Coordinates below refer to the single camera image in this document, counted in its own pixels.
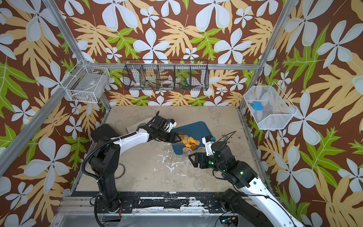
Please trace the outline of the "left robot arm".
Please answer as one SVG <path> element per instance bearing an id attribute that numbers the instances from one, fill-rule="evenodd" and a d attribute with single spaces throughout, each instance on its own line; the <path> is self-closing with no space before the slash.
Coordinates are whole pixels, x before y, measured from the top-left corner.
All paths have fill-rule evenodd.
<path id="1" fill-rule="evenodd" d="M 99 138 L 97 145 L 81 165 L 83 174 L 94 178 L 97 182 L 99 194 L 95 201 L 100 199 L 108 212 L 114 213 L 120 210 L 119 193 L 115 182 L 120 155 L 150 141 L 171 144 L 181 142 L 180 136 L 172 132 L 176 125 L 174 119 L 161 117 L 157 112 L 150 121 L 138 126 L 134 132 L 113 138 Z"/>

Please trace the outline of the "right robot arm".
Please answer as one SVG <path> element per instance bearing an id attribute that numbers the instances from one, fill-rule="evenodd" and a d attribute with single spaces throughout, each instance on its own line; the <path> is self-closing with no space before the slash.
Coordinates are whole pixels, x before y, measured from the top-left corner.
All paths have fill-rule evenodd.
<path id="1" fill-rule="evenodd" d="M 219 197 L 225 213 L 238 214 L 255 227 L 302 227 L 266 188 L 258 174 L 243 161 L 236 160 L 227 141 L 203 139 L 205 152 L 188 156 L 194 167 L 221 173 L 222 180 L 235 190 L 228 189 Z"/>

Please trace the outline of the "clear cookie jar front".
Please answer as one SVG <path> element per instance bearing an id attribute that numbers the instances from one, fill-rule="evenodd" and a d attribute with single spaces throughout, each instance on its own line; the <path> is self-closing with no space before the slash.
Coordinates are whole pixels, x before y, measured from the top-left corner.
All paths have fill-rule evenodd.
<path id="1" fill-rule="evenodd" d="M 189 156 L 189 155 L 191 155 L 192 153 L 193 153 L 193 150 L 192 150 L 192 149 L 187 148 L 187 147 L 183 148 L 183 155 L 184 155 L 184 156 L 188 157 L 188 156 Z"/>

